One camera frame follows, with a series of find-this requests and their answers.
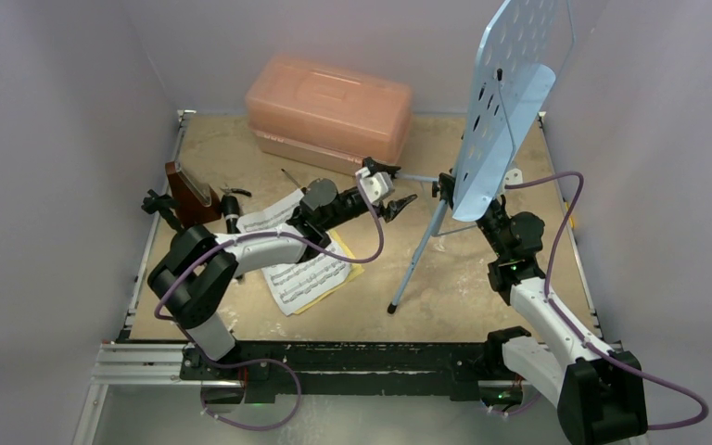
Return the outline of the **black microphone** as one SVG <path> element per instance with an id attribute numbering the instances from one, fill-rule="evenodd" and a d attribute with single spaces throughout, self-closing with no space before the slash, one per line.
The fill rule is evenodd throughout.
<path id="1" fill-rule="evenodd" d="M 241 216 L 241 208 L 238 199 L 234 195 L 223 195 L 220 203 L 220 212 L 225 221 L 226 233 L 239 234 L 238 220 Z"/>

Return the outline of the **black round microphone stand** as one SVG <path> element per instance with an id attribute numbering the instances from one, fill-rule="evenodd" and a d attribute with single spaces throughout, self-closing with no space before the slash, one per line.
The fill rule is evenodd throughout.
<path id="1" fill-rule="evenodd" d="M 149 215 L 157 213 L 176 233 L 181 233 L 184 226 L 175 214 L 180 203 L 168 194 L 159 195 L 155 190 L 149 189 L 143 198 L 141 210 Z"/>

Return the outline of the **yellow sheet music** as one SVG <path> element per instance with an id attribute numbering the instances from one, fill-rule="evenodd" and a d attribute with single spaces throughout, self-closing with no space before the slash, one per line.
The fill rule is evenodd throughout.
<path id="1" fill-rule="evenodd" d="M 323 258 L 325 266 L 328 266 L 328 269 L 324 271 L 323 275 L 318 274 L 314 276 L 315 281 L 312 282 L 313 286 L 311 287 L 312 298 L 309 295 L 303 297 L 301 299 L 303 305 L 296 302 L 293 303 L 295 307 L 293 311 L 294 315 L 304 313 L 320 300 L 336 292 L 339 288 L 345 286 L 364 272 L 364 268 L 361 264 L 335 261 L 326 255 L 320 255 L 320 257 Z"/>

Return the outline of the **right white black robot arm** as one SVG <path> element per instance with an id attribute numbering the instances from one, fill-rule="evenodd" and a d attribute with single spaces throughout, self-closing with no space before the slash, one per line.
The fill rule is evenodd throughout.
<path id="1" fill-rule="evenodd" d="M 491 288 L 538 334 L 520 327 L 495 331 L 483 353 L 486 370 L 524 377 L 556 409 L 572 444 L 608 444 L 645 434 L 648 419 L 638 359 L 590 332 L 545 285 L 537 262 L 544 222 L 527 211 L 507 213 L 492 200 L 477 227 L 497 255 Z"/>

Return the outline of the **white sheet music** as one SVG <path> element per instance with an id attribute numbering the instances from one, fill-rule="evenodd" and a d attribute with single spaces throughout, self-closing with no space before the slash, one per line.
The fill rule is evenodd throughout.
<path id="1" fill-rule="evenodd" d="M 302 191 L 297 189 L 264 210 L 241 216 L 238 228 L 247 233 L 272 229 L 290 218 L 301 199 Z M 303 305 L 303 297 L 313 297 L 314 276 L 323 275 L 328 269 L 320 255 L 324 254 L 318 252 L 315 258 L 303 263 L 280 264 L 261 270 L 274 301 L 284 315 L 293 315 L 294 302 Z"/>

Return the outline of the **brown wooden metronome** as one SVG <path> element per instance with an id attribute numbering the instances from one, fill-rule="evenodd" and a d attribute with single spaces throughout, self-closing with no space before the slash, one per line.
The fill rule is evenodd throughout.
<path id="1" fill-rule="evenodd" d="M 210 186 L 211 205 L 209 207 L 202 206 L 194 195 L 186 188 L 179 175 L 176 173 L 174 162 L 175 161 L 169 161 L 165 163 L 165 174 L 168 180 L 171 196 L 180 203 L 180 207 L 175 211 L 175 213 L 184 228 L 205 223 L 212 223 L 219 220 L 222 215 L 220 212 L 221 201 L 214 192 L 213 188 Z"/>

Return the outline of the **light blue music stand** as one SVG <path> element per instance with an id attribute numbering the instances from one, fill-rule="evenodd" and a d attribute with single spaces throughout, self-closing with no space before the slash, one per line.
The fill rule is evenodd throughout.
<path id="1" fill-rule="evenodd" d="M 489 203 L 502 197 L 505 173 L 556 74 L 541 61 L 553 26 L 555 1 L 505 1 L 487 25 L 477 50 L 461 148 L 449 173 L 428 178 L 438 205 L 389 303 L 394 313 L 431 237 L 446 216 L 477 227 Z"/>

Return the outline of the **clear plastic metronome cover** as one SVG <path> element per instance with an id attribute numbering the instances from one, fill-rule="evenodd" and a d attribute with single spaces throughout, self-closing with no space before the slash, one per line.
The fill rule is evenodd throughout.
<path id="1" fill-rule="evenodd" d="M 186 188 L 198 202 L 204 207 L 209 207 L 211 205 L 210 186 L 200 180 L 194 172 L 186 168 L 181 161 L 175 161 L 174 167 Z"/>

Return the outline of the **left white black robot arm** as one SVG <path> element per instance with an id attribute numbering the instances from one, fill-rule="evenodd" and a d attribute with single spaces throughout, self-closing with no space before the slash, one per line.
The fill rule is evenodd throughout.
<path id="1" fill-rule="evenodd" d="M 399 170 L 366 158 L 349 189 L 316 179 L 302 188 L 289 218 L 268 229 L 224 236 L 203 225 L 182 230 L 147 278 L 159 298 L 155 314 L 169 312 L 215 378 L 231 377 L 239 366 L 237 341 L 217 310 L 232 280 L 266 267 L 332 257 L 330 231 L 364 214 L 375 224 L 392 222 L 417 198 L 391 198 Z"/>

